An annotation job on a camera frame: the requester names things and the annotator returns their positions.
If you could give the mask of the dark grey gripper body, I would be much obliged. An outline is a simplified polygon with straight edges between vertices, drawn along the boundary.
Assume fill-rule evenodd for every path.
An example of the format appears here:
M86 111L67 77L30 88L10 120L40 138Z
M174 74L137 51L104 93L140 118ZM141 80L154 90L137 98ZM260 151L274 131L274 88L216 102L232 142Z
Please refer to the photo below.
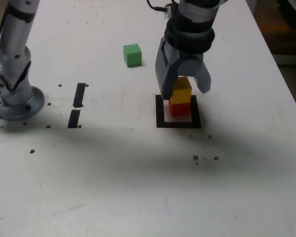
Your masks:
M182 63L188 60L203 62L203 58L204 58L203 53L197 53L197 54L188 53L175 48L173 49L173 52L175 55L177 55L178 58L176 59L176 61L179 63Z

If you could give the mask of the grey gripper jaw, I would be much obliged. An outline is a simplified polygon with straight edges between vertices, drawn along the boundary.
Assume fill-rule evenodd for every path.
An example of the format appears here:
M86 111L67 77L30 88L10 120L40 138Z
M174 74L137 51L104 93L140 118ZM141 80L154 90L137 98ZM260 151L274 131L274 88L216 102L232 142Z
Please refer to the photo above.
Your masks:
M165 37L162 37L155 62L155 73L162 99L170 99L173 94L179 60L179 51L172 47Z
M177 69L179 76L194 78L198 89L207 93L211 89L211 76L202 60L189 59L181 62Z

